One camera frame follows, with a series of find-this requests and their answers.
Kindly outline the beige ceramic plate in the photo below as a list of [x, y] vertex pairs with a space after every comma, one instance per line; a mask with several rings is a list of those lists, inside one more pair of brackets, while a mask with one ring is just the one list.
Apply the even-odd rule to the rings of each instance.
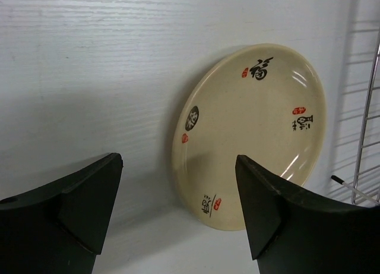
[[243, 230], [237, 156], [303, 185], [326, 125], [324, 89], [304, 56], [272, 43], [241, 49], [206, 73], [180, 113], [171, 160], [179, 197], [204, 225]]

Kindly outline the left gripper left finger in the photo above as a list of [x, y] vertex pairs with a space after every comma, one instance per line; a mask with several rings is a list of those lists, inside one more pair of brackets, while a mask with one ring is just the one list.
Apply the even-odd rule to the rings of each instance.
[[91, 273], [121, 181], [111, 153], [34, 190], [1, 200], [1, 273]]

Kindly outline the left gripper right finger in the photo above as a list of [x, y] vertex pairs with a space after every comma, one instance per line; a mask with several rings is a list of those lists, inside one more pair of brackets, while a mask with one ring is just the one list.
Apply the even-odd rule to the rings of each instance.
[[245, 155], [235, 173], [260, 273], [379, 272], [379, 207], [320, 196]]

